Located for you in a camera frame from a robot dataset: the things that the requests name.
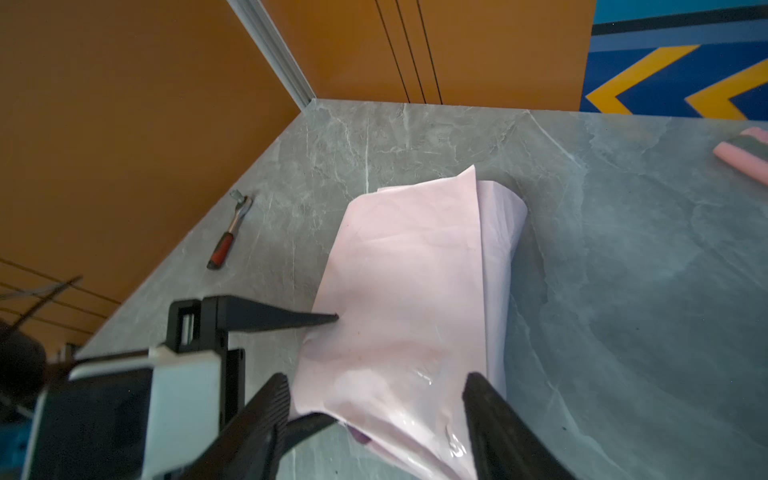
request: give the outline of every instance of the red handle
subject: red handle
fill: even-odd
[[[224,232],[221,236],[221,240],[216,244],[213,255],[208,260],[208,270],[218,270],[224,265],[224,260],[227,258],[227,254],[230,252],[230,247],[235,236],[229,232]]]

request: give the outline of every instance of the black cable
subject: black cable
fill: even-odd
[[[45,306],[46,303],[48,303],[51,300],[53,300],[54,298],[56,298],[56,296],[58,296],[59,293],[63,292],[64,290],[66,290],[67,288],[69,288],[70,286],[74,285],[75,283],[79,282],[82,279],[83,279],[82,275],[77,275],[76,277],[72,278],[68,282],[62,283],[61,285],[57,286],[48,295],[46,295],[46,296],[42,297],[40,300],[38,300],[38,302],[35,305],[33,305],[29,310],[24,312],[14,322],[13,325],[11,325],[7,329],[5,329],[2,332],[0,332],[0,343],[3,343],[4,341],[6,341],[8,339],[8,337],[10,337],[11,334],[13,334],[13,332],[18,330],[18,328],[20,326],[22,326],[24,324],[24,322],[26,322],[27,320],[30,319],[30,317],[35,315],[38,312],[38,310],[40,310],[43,306]]]

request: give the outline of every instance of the folded pink fabric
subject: folded pink fabric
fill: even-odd
[[[527,211],[510,190],[454,178],[382,189],[347,208],[292,398],[420,478],[476,478],[462,403],[470,372],[505,390],[511,256]]]

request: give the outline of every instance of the marble countertop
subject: marble countertop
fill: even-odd
[[[312,307],[346,205],[453,176],[528,205],[512,265],[508,401],[578,478],[765,478],[768,188],[714,146],[756,122],[314,101],[237,181],[257,192],[226,266],[220,200],[84,348],[164,339],[173,300]],[[250,398],[293,377],[301,331],[233,334]],[[410,478],[335,426],[278,478]]]

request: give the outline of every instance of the wire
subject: wire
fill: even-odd
[[[18,290],[16,292],[3,293],[3,294],[0,294],[0,300],[17,298],[19,296],[37,296],[43,293],[48,293],[51,290],[54,290],[62,285],[64,285],[64,283],[59,282],[59,283],[53,283],[52,285],[41,286],[39,288],[35,288],[31,290]]]
[[[54,289],[53,289],[53,290],[52,290],[52,291],[51,291],[51,292],[50,292],[48,295],[46,295],[46,296],[44,296],[43,298],[41,298],[41,299],[40,299],[40,300],[39,300],[39,301],[38,301],[38,302],[37,302],[35,305],[33,305],[33,306],[32,306],[32,307],[29,309],[29,310],[27,310],[26,312],[24,312],[24,313],[22,314],[22,316],[20,316],[20,317],[18,318],[18,320],[16,320],[16,322],[15,322],[13,325],[11,325],[11,326],[10,326],[10,327],[8,327],[7,329],[5,329],[5,330],[3,330],[2,332],[0,332],[0,343],[3,343],[4,341],[6,341],[6,340],[8,339],[8,337],[10,337],[10,336],[11,336],[11,334],[13,334],[13,332],[15,332],[16,330],[18,330],[18,328],[19,328],[20,326],[22,326],[22,325],[24,324],[24,322],[26,322],[26,321],[27,321],[27,320],[28,320],[28,319],[29,319],[31,316],[35,315],[35,314],[38,312],[38,310],[40,310],[40,309],[41,309],[41,308],[42,308],[42,307],[43,307],[43,306],[44,306],[46,303],[48,303],[48,302],[50,302],[51,300],[53,300],[54,298],[56,298],[56,296],[57,296],[59,293],[63,292],[64,290],[66,290],[66,289],[67,289],[67,288],[69,288],[70,286],[72,286],[72,285],[74,285],[75,283],[77,283],[77,282],[79,282],[80,280],[82,280],[82,278],[83,278],[83,276],[82,276],[82,275],[77,275],[76,277],[72,278],[72,279],[71,279],[71,280],[69,280],[68,282],[62,283],[61,285],[57,286],[57,287],[56,287],[56,288],[54,288]]]

